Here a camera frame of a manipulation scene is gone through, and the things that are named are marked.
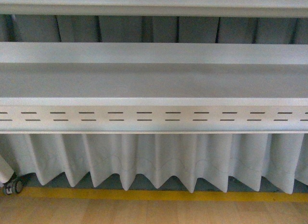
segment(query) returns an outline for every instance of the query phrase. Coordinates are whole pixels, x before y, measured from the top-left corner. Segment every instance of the caster wheel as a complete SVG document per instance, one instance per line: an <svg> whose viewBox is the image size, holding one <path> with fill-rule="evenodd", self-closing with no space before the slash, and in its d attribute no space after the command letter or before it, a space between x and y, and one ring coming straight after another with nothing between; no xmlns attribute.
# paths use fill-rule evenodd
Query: caster wheel
<svg viewBox="0 0 308 224"><path fill-rule="evenodd" d="M7 193L6 186L3 187L2 191L3 191L4 195L10 195L11 194L11 193Z"/></svg>
<svg viewBox="0 0 308 224"><path fill-rule="evenodd" d="M3 187L3 193L5 195L19 194L22 190L23 182L20 178L15 178Z"/></svg>
<svg viewBox="0 0 308 224"><path fill-rule="evenodd" d="M20 178L15 179L12 182L12 192L13 194L19 194L23 190L23 182Z"/></svg>

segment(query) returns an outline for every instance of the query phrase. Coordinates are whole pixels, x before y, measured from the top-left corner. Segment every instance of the wooden floor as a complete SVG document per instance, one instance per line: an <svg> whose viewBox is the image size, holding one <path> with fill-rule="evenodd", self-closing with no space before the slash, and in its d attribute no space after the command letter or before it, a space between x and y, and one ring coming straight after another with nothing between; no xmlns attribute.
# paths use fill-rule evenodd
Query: wooden floor
<svg viewBox="0 0 308 224"><path fill-rule="evenodd" d="M0 197L0 223L308 224L308 203Z"/></svg>

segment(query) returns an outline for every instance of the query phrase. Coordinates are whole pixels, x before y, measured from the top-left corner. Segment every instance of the white metal shelf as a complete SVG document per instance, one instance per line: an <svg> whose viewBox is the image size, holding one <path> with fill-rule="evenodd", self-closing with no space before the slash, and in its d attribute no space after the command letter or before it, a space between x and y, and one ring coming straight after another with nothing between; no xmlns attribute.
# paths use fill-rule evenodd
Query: white metal shelf
<svg viewBox="0 0 308 224"><path fill-rule="evenodd" d="M0 13L308 17L308 0L0 0Z"/></svg>
<svg viewBox="0 0 308 224"><path fill-rule="evenodd" d="M0 132L308 132L307 45L0 47Z"/></svg>

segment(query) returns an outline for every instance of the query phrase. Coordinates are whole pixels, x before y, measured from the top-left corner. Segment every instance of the pleated curtain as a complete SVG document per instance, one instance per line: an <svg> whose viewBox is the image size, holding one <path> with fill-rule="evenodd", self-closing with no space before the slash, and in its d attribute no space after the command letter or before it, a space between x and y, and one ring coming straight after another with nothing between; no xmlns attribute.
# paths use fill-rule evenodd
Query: pleated curtain
<svg viewBox="0 0 308 224"><path fill-rule="evenodd" d="M229 176L256 191L262 176L289 194L294 179L308 184L307 134L2 134L0 155L42 185L62 172L72 187L118 173L125 190L139 173L156 188L177 176L190 192L198 178L224 192Z"/></svg>

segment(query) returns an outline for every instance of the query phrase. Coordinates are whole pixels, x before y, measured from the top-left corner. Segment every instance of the yellow floor line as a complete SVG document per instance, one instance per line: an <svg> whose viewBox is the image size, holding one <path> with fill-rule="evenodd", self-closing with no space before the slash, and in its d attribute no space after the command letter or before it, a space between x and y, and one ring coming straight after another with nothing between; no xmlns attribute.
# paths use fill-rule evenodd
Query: yellow floor line
<svg viewBox="0 0 308 224"><path fill-rule="evenodd" d="M31 198L87 198L118 200L179 200L179 201L283 201L308 202L308 193L263 193L263 192L201 192L106 190L76 188L25 187L17 195Z"/></svg>

